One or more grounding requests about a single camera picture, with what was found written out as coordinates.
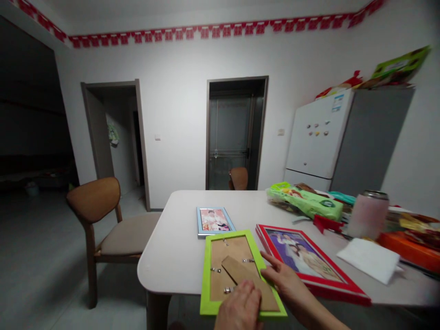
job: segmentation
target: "chair seat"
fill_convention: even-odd
[[[141,254],[161,213],[147,213],[119,222],[101,243],[101,255]]]

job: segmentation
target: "bottle lid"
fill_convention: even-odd
[[[365,190],[362,195],[370,198],[389,200],[388,194],[377,190]]]

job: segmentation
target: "green picture frame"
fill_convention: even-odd
[[[226,234],[219,234],[206,237],[206,245],[205,245],[205,259],[203,263],[203,280],[202,280],[202,296],[200,299],[200,315],[202,316],[217,316],[219,313],[219,308],[222,301],[211,301],[211,242],[216,240],[222,240],[223,238],[234,238],[234,237],[242,237],[245,236],[247,239],[247,243],[249,244],[249,248],[253,255],[253,259],[255,260],[255,265],[257,266],[258,273],[260,278],[267,283],[264,277],[261,276],[261,269],[266,268],[266,264],[264,263],[263,257],[260,254],[260,250],[252,236],[251,231],[236,231],[230,232]],[[272,292],[275,296],[275,300],[280,308],[279,312],[265,312],[260,311],[259,320],[268,320],[268,319],[284,319],[287,318],[287,312],[284,308],[284,305],[281,301],[278,292],[275,290],[273,286],[270,286]]]

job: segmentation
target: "snack bag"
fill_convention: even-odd
[[[292,187],[288,182],[274,184],[267,190],[267,194],[297,207],[311,219],[318,214],[330,220],[341,221],[342,203]]]

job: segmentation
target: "white table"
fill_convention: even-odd
[[[205,240],[197,236],[197,207],[225,207],[236,230],[249,229],[260,250],[256,224],[304,231],[372,300],[373,304],[434,306],[440,283],[406,266],[388,286],[336,257],[348,242],[310,222],[293,225],[294,214],[270,205],[264,191],[181,190],[171,194],[137,266],[137,275],[148,292],[147,323],[166,328],[172,294],[200,295]]]

